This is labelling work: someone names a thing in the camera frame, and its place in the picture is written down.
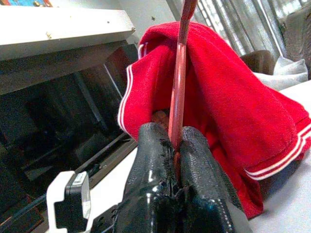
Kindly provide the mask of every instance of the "wall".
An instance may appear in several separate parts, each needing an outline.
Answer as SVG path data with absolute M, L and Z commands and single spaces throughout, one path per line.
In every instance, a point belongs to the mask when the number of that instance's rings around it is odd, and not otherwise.
M 50 0 L 53 7 L 82 7 L 122 10 L 118 0 Z
M 136 32 L 127 40 L 130 44 L 137 44 L 150 26 L 175 21 L 166 0 L 119 0 L 119 2 L 136 27 Z

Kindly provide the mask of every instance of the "white shelf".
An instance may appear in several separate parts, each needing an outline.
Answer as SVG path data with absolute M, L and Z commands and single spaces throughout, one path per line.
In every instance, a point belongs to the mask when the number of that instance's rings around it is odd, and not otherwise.
M 0 61 L 127 39 L 123 10 L 0 6 Z

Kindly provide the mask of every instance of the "white surface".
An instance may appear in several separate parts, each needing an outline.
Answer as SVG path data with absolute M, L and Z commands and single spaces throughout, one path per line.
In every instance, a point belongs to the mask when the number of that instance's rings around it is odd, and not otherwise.
M 60 172 L 48 187 L 47 206 L 49 216 L 49 228 L 51 233 L 67 233 L 67 228 L 58 229 L 56 227 L 54 203 L 64 200 L 65 192 L 59 192 L 59 190 L 65 191 L 67 183 L 74 174 L 74 171 Z
M 311 113 L 311 81 L 280 91 Z M 250 221 L 254 233 L 311 232 L 311 151 L 295 171 L 290 164 L 274 177 L 264 213 Z
M 124 40 L 134 32 L 123 10 L 0 6 L 0 21 L 10 22 L 1 25 L 0 60 Z
M 118 0 L 50 0 L 53 7 L 122 10 Z
M 134 149 L 91 190 L 92 207 L 90 215 L 91 221 L 89 221 L 89 223 L 111 206 L 122 201 L 126 179 L 132 168 L 136 153 L 137 149 Z
M 280 93 L 302 104 L 311 114 L 311 81 L 281 90 Z

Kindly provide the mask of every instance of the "red towel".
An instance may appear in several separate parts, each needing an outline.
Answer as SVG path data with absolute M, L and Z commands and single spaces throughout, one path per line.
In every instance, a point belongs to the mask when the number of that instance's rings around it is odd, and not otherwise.
M 171 102 L 178 22 L 153 26 L 139 60 L 127 68 L 118 123 L 133 138 Z M 207 138 L 248 218 L 263 210 L 258 180 L 276 174 L 311 146 L 311 120 L 297 102 L 264 86 L 210 28 L 191 23 L 184 125 Z

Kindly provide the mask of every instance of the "white stripe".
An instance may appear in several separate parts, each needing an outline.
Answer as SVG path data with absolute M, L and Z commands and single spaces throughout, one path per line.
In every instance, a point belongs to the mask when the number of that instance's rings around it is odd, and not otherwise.
M 142 44 L 142 45 L 140 45 L 140 46 L 138 47 L 138 59 L 141 58 L 141 49 L 142 49 L 142 47 L 144 47 L 144 44 Z
M 126 68 L 126 77 L 127 77 L 127 84 L 126 84 L 126 91 L 125 91 L 125 94 L 121 100 L 121 103 L 120 103 L 120 107 L 119 107 L 119 113 L 118 113 L 118 124 L 119 126 L 121 127 L 122 130 L 124 130 L 122 124 L 121 124 L 121 113 L 122 113 L 122 106 L 124 105 L 124 100 L 125 100 L 125 97 L 128 93 L 128 90 L 129 90 L 129 87 L 130 87 L 130 75 L 129 75 L 129 67 Z
M 132 65 L 130 65 L 129 67 L 129 71 L 130 71 L 130 74 L 129 74 L 129 88 L 128 88 L 128 92 L 125 94 L 125 99 L 124 99 L 124 104 L 123 104 L 123 107 L 122 107 L 122 110 L 121 110 L 121 124 L 123 126 L 123 129 L 128 133 L 128 131 L 126 130 L 126 127 L 125 127 L 125 124 L 124 124 L 124 110 L 125 110 L 125 106 L 126 106 L 126 102 L 127 102 L 127 99 L 132 91 L 132 86 L 133 86 L 133 72 L 132 72 Z
M 271 165 L 271 166 L 269 166 L 269 167 L 267 167 L 267 168 L 265 168 L 265 169 L 262 169 L 262 170 L 260 170 L 260 171 L 257 171 L 257 172 L 249 172 L 249 171 L 245 170 L 246 173 L 249 174 L 249 175 L 251 175 L 251 176 L 260 175 L 260 174 L 265 173 L 265 172 L 267 172 L 267 171 L 270 171 L 270 170 L 276 168 L 277 166 L 281 165 L 282 163 L 284 163 L 284 162 L 285 162 L 286 160 L 288 160 L 288 159 L 294 154 L 294 152 L 298 149 L 298 147 L 299 147 L 299 145 L 300 145 L 300 141 L 301 141 L 301 135 L 302 135 L 303 133 L 305 133 L 305 132 L 306 132 L 308 129 L 310 129 L 310 128 L 311 128 L 311 124 L 308 125 L 307 127 L 305 127 L 302 131 L 300 131 L 300 132 L 298 133 L 298 140 L 297 140 L 297 143 L 296 143 L 295 147 L 294 147 L 294 148 L 288 153 L 288 155 L 286 155 L 282 160 L 278 161 L 277 163 L 275 163 L 275 164 L 273 164 L 273 165 Z
M 281 167 L 279 167 L 278 169 L 274 170 L 273 172 L 270 172 L 268 174 L 265 174 L 263 176 L 259 176 L 259 177 L 252 177 L 252 176 L 249 176 L 250 178 L 252 178 L 253 180 L 256 180 L 256 181 L 260 181 L 260 180 L 264 180 L 270 176 L 273 176 L 275 174 L 277 174 L 278 172 L 280 172 L 281 170 L 283 170 L 288 164 L 290 164 L 295 158 L 298 157 L 298 155 L 301 153 L 301 150 L 303 149 L 303 147 L 305 146 L 306 144 L 306 139 L 308 137 L 311 137 L 311 132 L 307 133 L 306 135 L 304 135 L 302 137 L 302 144 L 301 144 L 301 147 L 299 149 L 299 151 L 295 154 L 294 157 L 292 157 L 289 161 L 287 161 L 284 165 L 282 165 Z

